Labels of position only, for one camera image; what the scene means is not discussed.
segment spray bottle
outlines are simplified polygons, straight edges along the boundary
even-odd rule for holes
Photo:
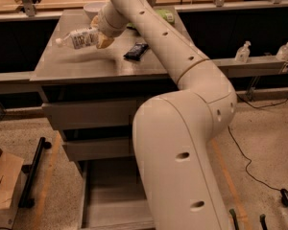
[[[246,41],[243,47],[239,48],[235,57],[236,61],[246,63],[249,55],[250,55],[250,49],[249,46],[251,46],[251,43],[249,41]]]
[[[288,60],[288,42],[279,48],[279,50],[276,54],[276,58],[278,60],[282,60],[282,61]]]

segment gray table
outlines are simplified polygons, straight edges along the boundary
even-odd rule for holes
[[[177,12],[170,10],[176,17],[175,28],[190,38]],[[140,62],[124,60],[123,55],[135,42],[144,39],[135,30],[126,30],[112,45],[103,50],[94,46],[73,50],[59,48],[56,38],[63,37],[72,30],[88,27],[90,19],[83,10],[64,11],[55,29],[31,81],[42,83],[124,81],[134,79],[167,78],[167,73],[152,50],[142,57]]]

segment drawer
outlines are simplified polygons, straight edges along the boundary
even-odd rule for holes
[[[92,100],[106,99],[149,99],[153,96],[177,91],[177,86],[169,78],[169,76],[141,76],[146,80],[111,81],[107,78],[107,82],[92,83],[75,83],[64,85],[44,85],[42,86],[45,97],[49,103],[61,102],[81,102]]]
[[[85,161],[80,229],[155,230],[134,157]]]
[[[137,100],[44,103],[42,109],[54,130],[123,127],[132,123]]]
[[[128,137],[64,142],[62,146],[70,161],[134,156]]]

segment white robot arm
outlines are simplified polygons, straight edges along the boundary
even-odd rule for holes
[[[206,143],[232,120],[235,91],[213,61],[147,0],[110,0],[99,12],[106,36],[119,36],[128,22],[180,90],[148,100],[133,121],[135,156],[156,229],[229,230]]]

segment speckled floor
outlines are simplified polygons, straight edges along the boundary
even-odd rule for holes
[[[287,94],[255,94],[253,104],[278,103]],[[288,102],[264,109],[239,103],[230,130],[252,160],[250,173],[272,187],[288,189]],[[38,108],[9,110],[0,121],[0,147],[23,157],[25,164],[32,162],[41,136],[53,144],[60,141]],[[288,229],[288,209],[281,204],[280,192],[247,175],[248,160],[227,129],[209,142],[207,150],[226,206],[235,209],[240,229],[262,229],[261,214],[266,215],[269,230]],[[78,229],[82,178],[61,145],[43,152],[37,171],[32,190],[36,205],[18,209],[13,229]]]

